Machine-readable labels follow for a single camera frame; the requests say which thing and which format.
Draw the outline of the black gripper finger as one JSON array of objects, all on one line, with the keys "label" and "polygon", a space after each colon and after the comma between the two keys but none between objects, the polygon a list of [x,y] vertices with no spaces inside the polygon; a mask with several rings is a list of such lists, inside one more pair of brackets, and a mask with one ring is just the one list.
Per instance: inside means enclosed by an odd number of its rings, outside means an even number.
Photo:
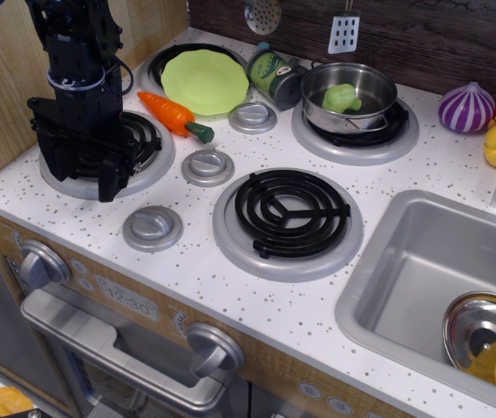
[{"label": "black gripper finger", "polygon": [[59,138],[39,138],[38,144],[50,173],[64,181],[78,169],[78,154]]},{"label": "black gripper finger", "polygon": [[98,191],[100,202],[112,202],[115,196],[127,187],[133,175],[133,163],[125,156],[110,152],[100,163]]}]

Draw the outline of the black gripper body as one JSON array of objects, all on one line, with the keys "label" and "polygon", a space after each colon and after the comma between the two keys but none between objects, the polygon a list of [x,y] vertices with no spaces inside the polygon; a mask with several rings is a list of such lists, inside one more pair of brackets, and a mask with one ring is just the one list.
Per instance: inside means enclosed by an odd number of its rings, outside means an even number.
[{"label": "black gripper body", "polygon": [[85,91],[56,91],[54,99],[27,100],[37,138],[59,138],[75,151],[102,161],[110,152],[126,157],[120,122],[122,83],[103,82]]}]

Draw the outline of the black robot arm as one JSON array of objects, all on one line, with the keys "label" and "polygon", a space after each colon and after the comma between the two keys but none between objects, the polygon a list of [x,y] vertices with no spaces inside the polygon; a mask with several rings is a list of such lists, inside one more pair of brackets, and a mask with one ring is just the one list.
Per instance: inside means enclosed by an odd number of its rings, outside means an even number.
[{"label": "black robot arm", "polygon": [[54,99],[30,98],[31,127],[50,173],[79,176],[83,159],[96,170],[98,199],[110,202],[133,174],[139,145],[121,120],[120,27],[105,1],[29,1],[50,67]]}]

